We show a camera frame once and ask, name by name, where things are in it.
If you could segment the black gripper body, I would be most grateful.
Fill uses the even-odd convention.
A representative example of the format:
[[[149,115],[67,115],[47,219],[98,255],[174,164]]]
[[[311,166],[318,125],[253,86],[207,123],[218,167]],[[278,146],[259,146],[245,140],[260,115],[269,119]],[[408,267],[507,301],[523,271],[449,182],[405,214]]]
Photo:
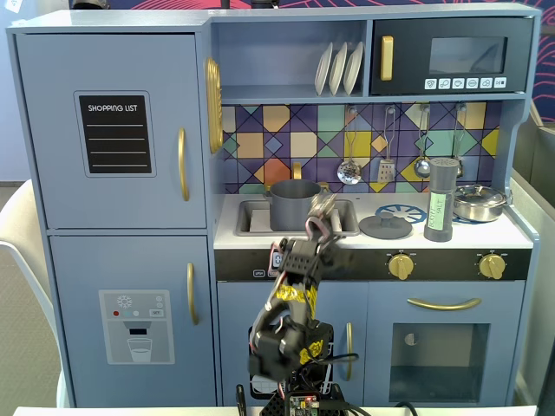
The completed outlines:
[[[309,241],[319,244],[329,244],[336,238],[331,216],[308,216],[305,231]]]

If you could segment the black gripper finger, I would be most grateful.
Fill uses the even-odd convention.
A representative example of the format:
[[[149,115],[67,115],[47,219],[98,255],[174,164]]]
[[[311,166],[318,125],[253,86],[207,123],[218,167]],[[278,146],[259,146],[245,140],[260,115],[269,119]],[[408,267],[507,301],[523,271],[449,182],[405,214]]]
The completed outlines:
[[[346,237],[343,232],[343,226],[341,224],[341,218],[338,210],[334,210],[332,212],[330,222],[334,235],[338,238],[339,241],[344,240]]]

